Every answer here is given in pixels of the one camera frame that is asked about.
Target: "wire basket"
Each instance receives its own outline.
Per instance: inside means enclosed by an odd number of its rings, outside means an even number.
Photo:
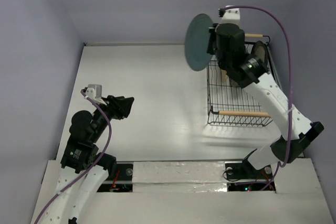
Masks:
[[[253,42],[246,44],[248,52],[251,51],[253,44]],[[210,125],[264,127],[272,122],[272,119],[266,116],[219,114],[220,111],[264,112],[265,110],[240,87],[233,87],[229,78],[226,82],[222,82],[222,72],[215,57],[207,67],[207,103],[208,124]]]

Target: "gray disc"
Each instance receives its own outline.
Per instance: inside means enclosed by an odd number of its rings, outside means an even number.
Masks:
[[[189,67],[194,71],[205,69],[212,58],[207,54],[210,38],[209,27],[213,26],[206,14],[198,14],[191,21],[185,36],[184,55]]]

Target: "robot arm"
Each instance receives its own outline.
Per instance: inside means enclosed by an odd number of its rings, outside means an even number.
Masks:
[[[79,224],[99,186],[116,173],[116,158],[105,153],[97,155],[95,143],[106,129],[107,119],[128,117],[134,98],[111,95],[102,98],[100,85],[88,85],[82,94],[88,96],[97,109],[93,114],[79,111],[72,117],[55,196],[35,223]]]
[[[239,28],[240,11],[234,8],[219,10],[222,17],[210,31],[208,53],[215,55],[218,66],[248,94],[251,94],[268,112],[281,132],[281,137],[270,145],[248,154],[241,168],[232,173],[252,174],[267,165],[284,161],[288,136],[288,99],[277,86],[267,66],[255,55],[245,50],[245,33]],[[320,122],[312,123],[297,108],[292,107],[292,130],[288,163],[297,158],[303,150],[323,131]]]

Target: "bolt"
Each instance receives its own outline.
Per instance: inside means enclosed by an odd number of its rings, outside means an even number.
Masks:
[[[267,174],[271,174],[271,173],[272,173],[272,169],[271,169],[271,167],[266,166],[266,167],[265,167],[265,173],[267,173]]]
[[[128,176],[133,175],[133,170],[131,168],[126,169],[126,175]]]
[[[227,175],[232,175],[233,174],[232,167],[226,168],[226,174]]]

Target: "wooden handle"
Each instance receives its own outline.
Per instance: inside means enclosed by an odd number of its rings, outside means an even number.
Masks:
[[[218,112],[219,115],[233,115],[233,116],[255,116],[257,118],[270,118],[267,112],[254,112],[254,111],[224,111]]]
[[[226,71],[223,69],[221,69],[220,71],[222,72],[222,82],[226,82],[228,77]]]
[[[245,34],[245,38],[262,38],[262,34]]]

